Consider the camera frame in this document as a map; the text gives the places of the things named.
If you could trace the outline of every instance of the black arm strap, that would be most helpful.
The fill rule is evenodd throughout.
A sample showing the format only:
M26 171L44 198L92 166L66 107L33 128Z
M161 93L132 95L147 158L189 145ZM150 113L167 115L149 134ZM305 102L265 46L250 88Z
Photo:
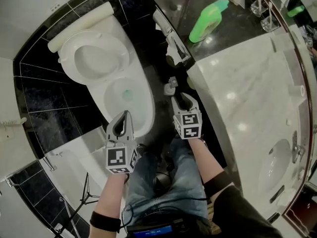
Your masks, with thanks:
M205 193L207 197L211 197L217 192L221 191L223 188L226 188L231 183L232 180L230 177L225 171L222 171L220 174L216 175L214 178L204 184Z
M91 215L90 224L98 229L109 232L119 232L121 220L107 217L94 211Z

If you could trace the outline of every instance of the white toilet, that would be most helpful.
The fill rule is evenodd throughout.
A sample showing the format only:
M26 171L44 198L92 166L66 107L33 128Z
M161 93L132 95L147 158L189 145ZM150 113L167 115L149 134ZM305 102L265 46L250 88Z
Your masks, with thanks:
M134 135L141 137L154 122L153 95L131 41L112 14L109 2L99 6L59 33L48 47L58 51L72 80L87 85L108 122L129 110Z

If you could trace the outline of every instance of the chrome faucet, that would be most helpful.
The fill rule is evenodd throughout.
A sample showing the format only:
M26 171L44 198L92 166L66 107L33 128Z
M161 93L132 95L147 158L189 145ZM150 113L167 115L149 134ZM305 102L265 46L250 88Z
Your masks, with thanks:
M305 154L305 148L297 144L297 131L293 133L293 146L292 146L292 161L295 164L297 162L298 156L300 156L300 162Z

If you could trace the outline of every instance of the blue cloth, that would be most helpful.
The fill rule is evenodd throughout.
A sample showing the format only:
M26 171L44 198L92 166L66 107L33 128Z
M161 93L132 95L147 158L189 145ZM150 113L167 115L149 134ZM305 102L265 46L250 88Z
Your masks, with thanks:
M126 204L130 204L134 212L130 225L134 224L145 212L159 212L168 208L175 210L175 207L186 214L208 219L206 201L186 199L157 205L161 202L183 197L206 197L194 156L186 143L180 138L175 138L170 145L170 156L173 159L176 173L170 190L161 197L154 198L157 158L151 153L145 153L138 161L130 177L126 200ZM127 206L123 213L123 224L127 223L130 218L131 210Z

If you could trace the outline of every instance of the blue screen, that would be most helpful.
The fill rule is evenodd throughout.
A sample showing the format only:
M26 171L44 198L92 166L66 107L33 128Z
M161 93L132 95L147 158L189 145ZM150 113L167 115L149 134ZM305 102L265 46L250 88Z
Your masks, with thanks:
M142 232L135 232L134 235L137 238L143 238L143 237L152 237L152 236L164 235L164 234L167 234L170 232L172 232L172 226L167 226L167 227L163 227L163 228L142 231Z

